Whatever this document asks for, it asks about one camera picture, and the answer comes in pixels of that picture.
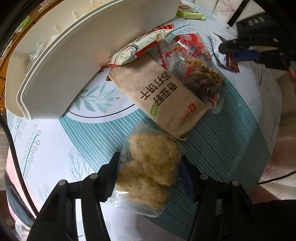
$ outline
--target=yellow snack package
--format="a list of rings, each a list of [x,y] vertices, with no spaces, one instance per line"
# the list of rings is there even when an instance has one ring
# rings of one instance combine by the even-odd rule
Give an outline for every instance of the yellow snack package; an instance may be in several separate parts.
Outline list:
[[[177,14],[184,19],[201,19],[205,20],[205,16],[193,9],[192,7],[181,2]]]

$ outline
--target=white plastic tray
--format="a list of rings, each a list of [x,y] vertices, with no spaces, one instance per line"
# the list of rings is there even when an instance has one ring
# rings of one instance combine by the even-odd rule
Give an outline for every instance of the white plastic tray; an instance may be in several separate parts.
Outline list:
[[[24,36],[10,57],[5,89],[5,102],[9,110],[22,117],[23,113],[16,102],[16,95],[25,79],[29,55],[36,52],[38,43],[50,36],[61,34],[92,7],[110,0],[64,0],[46,13]]]
[[[174,18],[178,5],[179,0],[113,0],[78,19],[42,53],[23,81],[17,94],[22,116],[62,116],[113,53]]]

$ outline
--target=table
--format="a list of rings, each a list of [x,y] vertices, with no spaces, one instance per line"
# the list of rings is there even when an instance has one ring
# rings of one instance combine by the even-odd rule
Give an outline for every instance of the table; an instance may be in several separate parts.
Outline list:
[[[199,33],[218,70],[227,78],[227,91],[221,110],[209,111],[187,134],[183,142],[187,158],[213,179],[237,179],[251,193],[274,147],[281,90],[270,70],[262,65],[240,63],[237,74],[219,66],[208,30],[226,39],[235,38],[236,32],[206,10],[188,4],[203,12],[207,20],[177,16],[169,22],[175,30],[166,41],[178,34]],[[82,180],[108,163],[138,121],[153,124],[112,82],[105,81],[106,76],[107,70],[99,71],[59,120],[27,121],[8,112],[23,176],[40,204],[60,179]],[[178,181],[166,210],[158,218],[146,219],[110,204],[104,204],[102,209],[111,240],[180,240],[189,234],[196,205],[186,197]],[[77,222],[83,240],[79,205]]]

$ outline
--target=red logo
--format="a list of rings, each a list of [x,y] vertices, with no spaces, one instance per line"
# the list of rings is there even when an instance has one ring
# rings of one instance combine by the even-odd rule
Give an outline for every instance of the red logo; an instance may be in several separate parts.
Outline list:
[[[188,106],[188,109],[191,111],[191,113],[193,113],[193,112],[196,110],[196,106],[195,106],[195,104],[191,103],[191,104]]]

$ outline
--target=red snack bag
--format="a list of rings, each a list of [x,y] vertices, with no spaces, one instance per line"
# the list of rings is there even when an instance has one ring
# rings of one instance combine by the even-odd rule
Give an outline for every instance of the red snack bag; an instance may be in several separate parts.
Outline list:
[[[166,68],[174,73],[201,101],[215,109],[224,78],[215,70],[202,38],[198,34],[182,34],[164,49]]]

